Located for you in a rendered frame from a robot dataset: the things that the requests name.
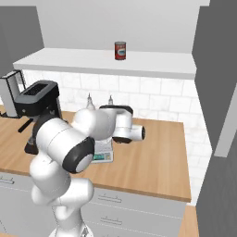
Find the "white cabinet shelf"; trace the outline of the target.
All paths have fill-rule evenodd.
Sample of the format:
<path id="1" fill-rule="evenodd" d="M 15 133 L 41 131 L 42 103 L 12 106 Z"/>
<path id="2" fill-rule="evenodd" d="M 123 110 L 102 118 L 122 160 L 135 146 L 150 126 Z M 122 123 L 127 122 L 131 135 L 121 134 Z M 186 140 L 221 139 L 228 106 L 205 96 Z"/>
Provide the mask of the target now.
<path id="1" fill-rule="evenodd" d="M 193 80 L 191 54 L 127 51 L 116 60 L 113 50 L 44 48 L 13 63 L 15 69 Z"/>

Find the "grey cupboard door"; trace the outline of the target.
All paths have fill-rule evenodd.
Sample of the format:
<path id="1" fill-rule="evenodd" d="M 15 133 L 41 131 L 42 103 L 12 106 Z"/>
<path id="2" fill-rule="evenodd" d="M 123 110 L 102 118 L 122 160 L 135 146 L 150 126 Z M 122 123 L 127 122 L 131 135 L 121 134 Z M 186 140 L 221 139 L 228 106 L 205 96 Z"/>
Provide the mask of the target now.
<path id="1" fill-rule="evenodd" d="M 34 204 L 29 191 L 1 186 L 0 220 L 7 233 L 18 237 L 49 237 L 56 227 L 51 207 Z"/>

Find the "black coffee machine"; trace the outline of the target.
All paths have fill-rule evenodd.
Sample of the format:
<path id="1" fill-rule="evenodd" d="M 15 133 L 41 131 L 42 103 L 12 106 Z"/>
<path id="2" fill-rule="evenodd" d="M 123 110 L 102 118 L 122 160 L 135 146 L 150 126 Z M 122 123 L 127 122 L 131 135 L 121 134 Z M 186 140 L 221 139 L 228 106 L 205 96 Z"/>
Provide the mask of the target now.
<path id="1" fill-rule="evenodd" d="M 55 81 L 37 81 L 15 99 L 18 114 L 34 121 L 31 137 L 24 148 L 27 154 L 38 154 L 36 134 L 43 123 L 48 119 L 62 118 L 58 97 Z"/>

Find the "grey cabinet door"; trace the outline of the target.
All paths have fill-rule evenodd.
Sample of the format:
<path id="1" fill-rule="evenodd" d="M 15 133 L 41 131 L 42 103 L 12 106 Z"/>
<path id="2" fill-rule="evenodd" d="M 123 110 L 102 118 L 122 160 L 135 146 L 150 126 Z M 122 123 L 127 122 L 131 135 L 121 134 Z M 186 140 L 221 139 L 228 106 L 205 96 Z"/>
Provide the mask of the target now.
<path id="1" fill-rule="evenodd" d="M 44 48 L 35 6 L 0 6 L 0 77 L 13 64 Z"/>
<path id="2" fill-rule="evenodd" d="M 213 155 L 226 157 L 237 132 L 237 0 L 210 0 L 200 8 L 193 59 Z"/>

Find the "white digital scale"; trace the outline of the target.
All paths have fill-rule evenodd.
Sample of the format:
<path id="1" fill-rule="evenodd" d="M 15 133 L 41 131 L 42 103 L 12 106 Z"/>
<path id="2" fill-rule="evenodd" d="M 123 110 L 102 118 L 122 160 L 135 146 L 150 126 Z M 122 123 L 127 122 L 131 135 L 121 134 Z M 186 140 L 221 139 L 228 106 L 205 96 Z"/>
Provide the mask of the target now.
<path id="1" fill-rule="evenodd" d="M 94 147 L 93 163 L 111 163 L 113 161 L 112 139 L 96 141 Z"/>

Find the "grey and black appliance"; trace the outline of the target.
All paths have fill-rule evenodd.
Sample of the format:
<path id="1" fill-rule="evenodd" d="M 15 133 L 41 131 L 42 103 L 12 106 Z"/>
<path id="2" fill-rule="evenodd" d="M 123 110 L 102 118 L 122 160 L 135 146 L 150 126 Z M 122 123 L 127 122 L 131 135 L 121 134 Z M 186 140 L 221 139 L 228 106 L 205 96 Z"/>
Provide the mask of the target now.
<path id="1" fill-rule="evenodd" d="M 0 78 L 0 98 L 3 101 L 7 118 L 17 118 L 19 115 L 15 107 L 15 99 L 20 94 L 19 84 L 26 88 L 23 74 L 15 69 Z"/>

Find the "grey drawer front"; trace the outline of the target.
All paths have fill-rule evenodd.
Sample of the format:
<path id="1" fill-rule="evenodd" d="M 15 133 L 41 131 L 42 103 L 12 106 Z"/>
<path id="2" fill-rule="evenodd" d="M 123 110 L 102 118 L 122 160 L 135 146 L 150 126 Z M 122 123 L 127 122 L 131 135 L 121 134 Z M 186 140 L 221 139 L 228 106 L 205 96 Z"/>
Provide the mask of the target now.
<path id="1" fill-rule="evenodd" d="M 31 177 L 29 176 L 0 172 L 0 178 L 6 180 L 13 179 L 13 181 L 15 182 L 14 184 L 0 183 L 0 187 L 29 192 L 33 186 L 33 182 L 31 180 Z"/>
<path id="2" fill-rule="evenodd" d="M 181 218 L 171 218 L 127 208 L 92 203 L 82 209 L 85 223 L 94 237 L 179 237 Z M 109 217 L 122 220 L 122 225 L 100 221 Z"/>
<path id="3" fill-rule="evenodd" d="M 122 199 L 122 203 L 112 203 L 104 200 L 98 200 L 98 195 L 103 195 L 104 193 L 106 193 L 107 196 L 117 196 Z M 124 207 L 129 210 L 158 214 L 160 216 L 171 218 L 182 218 L 186 207 L 186 204 L 181 201 L 101 188 L 94 189 L 94 197 L 92 201 L 101 205 Z"/>

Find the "red jam jar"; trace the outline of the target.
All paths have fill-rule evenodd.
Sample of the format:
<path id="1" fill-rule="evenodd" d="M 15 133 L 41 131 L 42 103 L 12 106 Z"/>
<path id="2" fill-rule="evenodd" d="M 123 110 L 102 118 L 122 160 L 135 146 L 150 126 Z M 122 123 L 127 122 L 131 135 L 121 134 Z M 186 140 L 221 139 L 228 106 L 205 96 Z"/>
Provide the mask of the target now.
<path id="1" fill-rule="evenodd" d="M 115 59 L 124 60 L 126 58 L 126 43 L 115 42 Z"/>

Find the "grey tall unit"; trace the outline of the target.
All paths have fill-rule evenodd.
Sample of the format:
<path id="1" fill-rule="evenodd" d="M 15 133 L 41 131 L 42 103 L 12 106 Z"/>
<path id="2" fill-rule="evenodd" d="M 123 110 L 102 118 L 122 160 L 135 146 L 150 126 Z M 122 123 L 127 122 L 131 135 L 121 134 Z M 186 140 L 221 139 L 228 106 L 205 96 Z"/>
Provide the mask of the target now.
<path id="1" fill-rule="evenodd" d="M 212 156 L 196 204 L 200 237 L 237 237 L 237 155 Z"/>

